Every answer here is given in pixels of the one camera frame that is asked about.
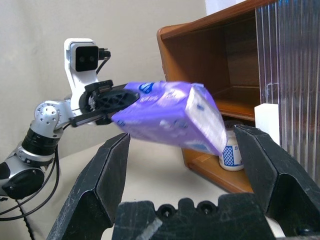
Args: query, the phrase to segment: shelf board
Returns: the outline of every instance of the shelf board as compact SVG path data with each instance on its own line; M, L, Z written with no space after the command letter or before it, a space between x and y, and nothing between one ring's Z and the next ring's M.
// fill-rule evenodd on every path
M219 164L218 156L201 154L190 161L188 167L231 193L253 192L245 171L224 170Z
M213 99L223 116L254 121L255 107L260 105L260 89L232 86L213 94Z
M274 3L275 1L276 0L246 0L176 29L172 29L171 31L164 32L161 34L161 39L183 36L190 32L218 27L234 21L241 21L243 18L254 17L256 8Z

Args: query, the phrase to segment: table surface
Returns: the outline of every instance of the table surface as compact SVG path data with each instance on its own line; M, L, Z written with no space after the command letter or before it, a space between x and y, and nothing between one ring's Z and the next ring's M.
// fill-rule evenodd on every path
M100 145L60 160L61 180L56 193L43 208L28 217L36 240L46 239L77 176L95 155ZM48 196L55 183L55 177L51 178L43 192L24 207L26 212ZM155 209L162 204L172 204L177 208L180 199L191 198L195 206L203 200L209 200L217 205L219 196L223 194L227 192L184 166L180 148L131 139L123 202L149 200L154 203ZM15 203L7 201L5 206L1 206L1 210L10 205L14 206ZM269 219L268 222L276 237L284 237L277 223ZM12 230L12 227L9 229L8 226L12 223L19 227L16 227L16 230ZM6 239L30 239L22 220L1 223L0 231ZM112 228L106 229L102 240L110 240L112 231Z

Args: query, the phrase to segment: tissue pack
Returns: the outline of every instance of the tissue pack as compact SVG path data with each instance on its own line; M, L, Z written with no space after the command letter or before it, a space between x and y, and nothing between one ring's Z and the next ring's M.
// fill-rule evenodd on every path
M221 155L228 138L210 93L199 83L131 82L140 94L113 122L133 138Z

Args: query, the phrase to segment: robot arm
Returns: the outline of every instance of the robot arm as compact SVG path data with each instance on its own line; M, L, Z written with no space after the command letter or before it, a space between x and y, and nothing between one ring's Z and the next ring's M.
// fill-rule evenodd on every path
M24 140L0 164L0 197L23 199L40 189L64 126L107 125L111 123L108 114L128 107L139 98L138 93L113 87L111 80L98 82L98 60L110 56L109 51L98 48L91 39L65 41L64 68L72 96L60 101L47 100L36 107Z

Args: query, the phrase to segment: camera lens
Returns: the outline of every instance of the camera lens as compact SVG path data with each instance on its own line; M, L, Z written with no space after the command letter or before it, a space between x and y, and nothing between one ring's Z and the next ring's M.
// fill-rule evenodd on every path
M75 50L75 70L92 71L98 67L99 48L97 46L77 46Z

